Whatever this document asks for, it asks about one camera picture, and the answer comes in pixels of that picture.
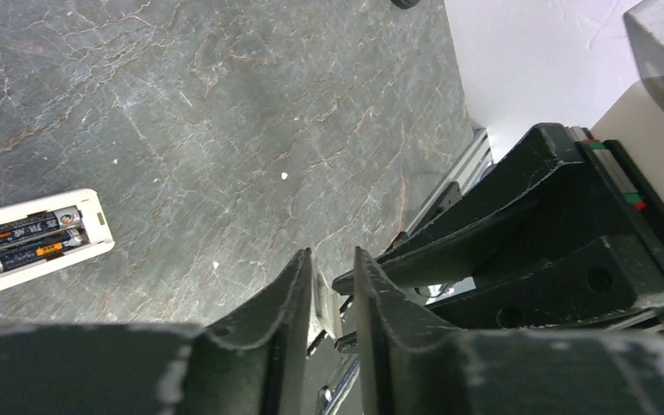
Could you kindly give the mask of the white remote control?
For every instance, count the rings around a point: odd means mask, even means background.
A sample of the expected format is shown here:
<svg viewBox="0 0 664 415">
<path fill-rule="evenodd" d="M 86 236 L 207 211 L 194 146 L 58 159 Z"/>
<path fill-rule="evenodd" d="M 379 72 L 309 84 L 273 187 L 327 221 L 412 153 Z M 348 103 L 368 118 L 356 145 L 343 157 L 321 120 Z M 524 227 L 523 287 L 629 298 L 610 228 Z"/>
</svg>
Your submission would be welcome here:
<svg viewBox="0 0 664 415">
<path fill-rule="evenodd" d="M 0 207 L 0 291 L 97 257 L 114 245 L 93 189 Z"/>
</svg>

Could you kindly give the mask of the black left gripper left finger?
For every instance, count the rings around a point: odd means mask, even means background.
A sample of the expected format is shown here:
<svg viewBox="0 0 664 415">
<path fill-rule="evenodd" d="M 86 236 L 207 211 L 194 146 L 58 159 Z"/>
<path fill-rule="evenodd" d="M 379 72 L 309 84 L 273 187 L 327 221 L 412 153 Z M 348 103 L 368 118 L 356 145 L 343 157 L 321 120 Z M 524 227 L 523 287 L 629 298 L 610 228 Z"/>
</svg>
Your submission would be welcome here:
<svg viewBox="0 0 664 415">
<path fill-rule="evenodd" d="M 208 325 L 0 328 L 0 414 L 298 414 L 314 260 Z"/>
</svg>

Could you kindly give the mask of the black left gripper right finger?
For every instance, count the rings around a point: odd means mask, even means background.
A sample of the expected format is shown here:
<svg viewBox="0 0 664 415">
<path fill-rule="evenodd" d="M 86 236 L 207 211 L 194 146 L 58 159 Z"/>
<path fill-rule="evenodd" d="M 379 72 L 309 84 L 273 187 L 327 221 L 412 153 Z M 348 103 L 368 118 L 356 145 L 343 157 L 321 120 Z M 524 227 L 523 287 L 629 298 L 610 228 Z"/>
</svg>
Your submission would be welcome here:
<svg viewBox="0 0 664 415">
<path fill-rule="evenodd" d="M 363 248 L 354 310 L 366 414 L 664 414 L 658 335 L 459 329 Z"/>
</svg>

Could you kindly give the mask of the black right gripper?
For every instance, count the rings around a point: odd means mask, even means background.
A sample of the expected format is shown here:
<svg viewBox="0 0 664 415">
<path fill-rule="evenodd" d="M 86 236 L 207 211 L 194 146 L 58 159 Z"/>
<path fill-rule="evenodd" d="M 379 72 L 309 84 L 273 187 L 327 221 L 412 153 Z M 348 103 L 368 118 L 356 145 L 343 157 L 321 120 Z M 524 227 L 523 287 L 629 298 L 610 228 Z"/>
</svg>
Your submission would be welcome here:
<svg viewBox="0 0 664 415">
<path fill-rule="evenodd" d="M 664 313 L 664 214 L 613 144 L 535 125 L 460 201 L 375 261 L 380 291 L 496 284 L 429 305 L 461 329 L 557 329 Z"/>
</svg>

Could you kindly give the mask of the white battery cover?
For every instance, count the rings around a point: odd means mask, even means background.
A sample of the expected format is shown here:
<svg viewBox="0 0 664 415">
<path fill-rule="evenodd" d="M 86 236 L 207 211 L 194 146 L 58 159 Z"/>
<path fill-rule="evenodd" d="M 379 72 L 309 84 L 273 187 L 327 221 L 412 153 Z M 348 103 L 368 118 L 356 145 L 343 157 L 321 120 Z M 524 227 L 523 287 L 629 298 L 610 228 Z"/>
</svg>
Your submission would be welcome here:
<svg viewBox="0 0 664 415">
<path fill-rule="evenodd" d="M 340 295 L 331 288 L 329 281 L 323 276 L 316 257 L 312 258 L 311 294 L 308 342 L 312 343 L 322 332 L 325 332 L 332 339 L 342 336 Z"/>
</svg>

